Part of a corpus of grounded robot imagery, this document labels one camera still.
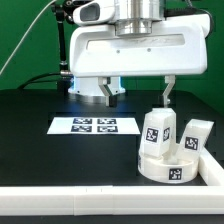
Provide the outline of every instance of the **green background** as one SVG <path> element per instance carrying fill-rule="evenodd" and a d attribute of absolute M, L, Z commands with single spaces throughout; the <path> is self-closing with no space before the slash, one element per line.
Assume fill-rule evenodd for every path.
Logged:
<path fill-rule="evenodd" d="M 49 3 L 42 1 L 1 1 L 0 7 L 0 68 L 41 9 Z M 213 14 L 215 31 L 207 40 L 208 70 L 201 76 L 177 77 L 175 89 L 189 91 L 224 114 L 224 1 L 195 0 L 194 6 Z M 167 0 L 169 8 L 185 7 L 181 0 Z M 65 24 L 66 45 L 75 26 Z M 0 89 L 15 89 L 39 74 L 59 70 L 59 50 L 56 19 L 48 9 L 33 27 L 2 76 Z M 123 78 L 126 89 L 165 88 L 163 77 Z M 53 84 L 32 85 L 29 88 L 56 88 Z"/>

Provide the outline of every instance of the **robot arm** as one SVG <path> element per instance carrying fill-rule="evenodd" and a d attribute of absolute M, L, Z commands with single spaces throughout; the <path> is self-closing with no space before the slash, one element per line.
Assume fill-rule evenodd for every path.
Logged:
<path fill-rule="evenodd" d="M 74 10 L 80 27 L 70 43 L 70 70 L 78 83 L 73 91 L 107 97 L 122 92 L 113 85 L 120 76 L 162 75 L 172 86 L 175 75 L 202 74 L 209 16 L 164 18 L 164 11 L 163 0 L 95 0 Z"/>

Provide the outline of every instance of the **black cable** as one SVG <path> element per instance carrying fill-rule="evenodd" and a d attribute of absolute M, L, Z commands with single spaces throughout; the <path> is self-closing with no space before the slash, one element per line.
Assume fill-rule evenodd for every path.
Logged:
<path fill-rule="evenodd" d="M 33 83 L 34 81 L 36 81 L 38 79 L 50 77 L 50 76 L 60 76 L 60 74 L 59 73 L 46 73 L 46 74 L 35 76 L 35 77 L 29 79 L 28 81 L 26 81 L 25 83 L 23 83 L 22 85 L 20 85 L 17 89 L 24 89 L 27 85 L 29 85 L 30 83 Z"/>
<path fill-rule="evenodd" d="M 205 14 L 207 14 L 209 16 L 209 19 L 210 19 L 210 30 L 209 30 L 209 33 L 207 35 L 207 37 L 208 37 L 208 36 L 211 35 L 211 33 L 214 31 L 214 28 L 215 28 L 215 22 L 214 22 L 213 16 L 212 16 L 212 14 L 209 11 L 204 10 L 204 9 L 197 9 L 197 11 L 205 13 Z"/>
<path fill-rule="evenodd" d="M 205 13 L 209 16 L 210 19 L 210 30 L 207 35 L 207 37 L 210 36 L 210 34 L 214 31 L 215 22 L 213 20 L 212 14 L 204 9 L 198 9 L 193 6 L 191 0 L 185 0 L 187 7 L 186 8 L 177 8 L 177 9 L 167 9 L 165 10 L 164 16 L 165 17 L 174 17 L 174 16 L 187 16 L 187 15 L 194 15 L 199 13 Z"/>
<path fill-rule="evenodd" d="M 58 82 L 60 79 L 52 79 L 52 80 L 41 80 L 41 81 L 33 81 L 28 83 L 26 86 L 30 85 L 30 84 L 38 84 L 38 83 L 49 83 L 49 82 Z"/>

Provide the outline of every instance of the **printed marker sheet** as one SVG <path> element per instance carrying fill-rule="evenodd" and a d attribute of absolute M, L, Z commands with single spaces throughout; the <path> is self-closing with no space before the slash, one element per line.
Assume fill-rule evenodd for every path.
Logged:
<path fill-rule="evenodd" d="M 55 134 L 140 134 L 134 118 L 55 117 L 48 130 Z"/>

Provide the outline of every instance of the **black and white pattern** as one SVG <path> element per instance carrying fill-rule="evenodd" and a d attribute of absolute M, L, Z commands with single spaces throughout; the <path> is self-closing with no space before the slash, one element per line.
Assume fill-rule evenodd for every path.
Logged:
<path fill-rule="evenodd" d="M 73 124 L 92 124 L 93 119 L 91 118 L 74 118 Z"/>
<path fill-rule="evenodd" d="M 159 136 L 159 130 L 148 128 L 146 132 L 146 140 L 149 142 L 157 143 Z"/>
<path fill-rule="evenodd" d="M 97 119 L 97 124 L 112 125 L 112 124 L 117 124 L 117 121 L 114 118 L 99 118 Z"/>
<path fill-rule="evenodd" d="M 71 132 L 75 132 L 75 133 L 91 133 L 92 132 L 92 126 L 73 125 Z"/>
<path fill-rule="evenodd" d="M 169 180 L 181 180 L 182 179 L 182 169 L 173 168 L 169 171 Z"/>
<path fill-rule="evenodd" d="M 199 140 L 198 138 L 186 137 L 185 148 L 191 150 L 198 150 Z"/>
<path fill-rule="evenodd" d="M 117 126 L 98 126 L 97 132 L 99 133 L 117 133 Z"/>
<path fill-rule="evenodd" d="M 163 132 L 163 141 L 165 142 L 168 139 L 170 139 L 170 128 L 165 129 Z"/>

